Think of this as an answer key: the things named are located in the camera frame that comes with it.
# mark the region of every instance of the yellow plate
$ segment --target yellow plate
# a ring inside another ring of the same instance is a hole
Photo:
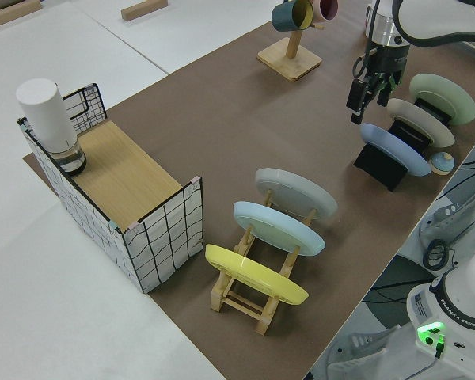
[[[206,260],[237,281],[285,303],[299,305],[308,298],[308,293],[297,283],[228,249],[206,245]]]

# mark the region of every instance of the green indicator light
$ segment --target green indicator light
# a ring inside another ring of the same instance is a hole
[[[444,328],[445,328],[445,325],[442,322],[433,322],[433,323],[430,323],[429,325],[420,326],[417,329],[417,334],[419,335],[419,339],[421,342],[428,343],[429,341],[428,338],[431,338],[430,337],[431,333],[439,333],[440,330]]]

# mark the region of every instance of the white cylinder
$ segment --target white cylinder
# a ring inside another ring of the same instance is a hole
[[[45,150],[61,153],[74,146],[77,135],[56,83],[30,79],[17,88],[16,98]]]

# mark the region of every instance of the grid-patterned box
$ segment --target grid-patterned box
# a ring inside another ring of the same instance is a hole
[[[96,84],[63,101],[78,134],[107,119]],[[122,231],[39,144],[26,118],[18,123],[63,206],[142,292],[165,282],[203,248],[202,178],[195,177]]]

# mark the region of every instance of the wooden block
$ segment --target wooden block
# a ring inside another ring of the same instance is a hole
[[[78,141],[87,163],[73,180],[122,231],[181,189],[111,120],[83,132]]]
[[[13,6],[0,9],[0,25],[41,9],[40,0],[24,0]]]
[[[140,2],[134,6],[129,6],[128,8],[121,10],[121,18],[125,21],[134,20],[137,17],[144,16],[145,14],[154,12],[161,8],[167,6],[167,0],[146,0],[145,2]]]
[[[289,39],[284,38],[259,52],[257,58],[291,82],[297,81],[321,64],[322,58],[303,46],[298,47],[294,58],[288,58],[288,44]]]

